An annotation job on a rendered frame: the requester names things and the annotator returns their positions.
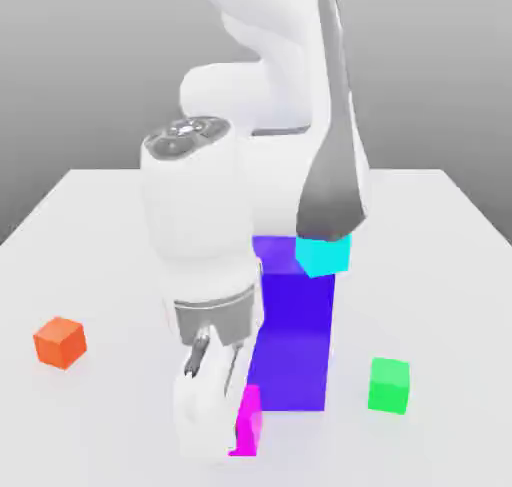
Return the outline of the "small cyan cube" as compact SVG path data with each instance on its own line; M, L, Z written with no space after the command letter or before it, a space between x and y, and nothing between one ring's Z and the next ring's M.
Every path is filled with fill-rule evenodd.
M346 272L350 265L352 235L335 241L296 238L295 257L310 278Z

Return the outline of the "small orange cube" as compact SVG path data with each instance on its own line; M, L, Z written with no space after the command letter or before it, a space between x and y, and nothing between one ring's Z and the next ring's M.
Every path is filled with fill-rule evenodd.
M81 323L54 317L33 335L40 362L67 370L87 351L84 327Z

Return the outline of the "large blue box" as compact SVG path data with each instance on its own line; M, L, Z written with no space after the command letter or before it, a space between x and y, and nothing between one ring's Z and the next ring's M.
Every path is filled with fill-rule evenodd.
M311 278L295 258L293 237L256 236L262 263L264 323L247 382L260 390L262 409L325 409L335 276Z

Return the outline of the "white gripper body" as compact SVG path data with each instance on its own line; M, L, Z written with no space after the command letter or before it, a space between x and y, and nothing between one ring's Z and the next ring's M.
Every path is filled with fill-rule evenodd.
M173 421L178 450L193 464L227 460L244 389L244 344L224 346L213 327L201 328L174 382Z

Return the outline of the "small green cube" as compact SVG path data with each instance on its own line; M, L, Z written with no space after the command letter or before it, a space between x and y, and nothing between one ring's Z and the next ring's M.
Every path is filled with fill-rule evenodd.
M374 357L371 362L368 408L404 415L410 393L408 362Z

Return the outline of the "small magenta cube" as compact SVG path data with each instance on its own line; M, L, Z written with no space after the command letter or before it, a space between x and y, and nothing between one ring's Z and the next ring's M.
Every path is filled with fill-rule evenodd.
M247 384L235 425L236 445L228 454L230 456L256 456L262 424L263 415L259 386Z

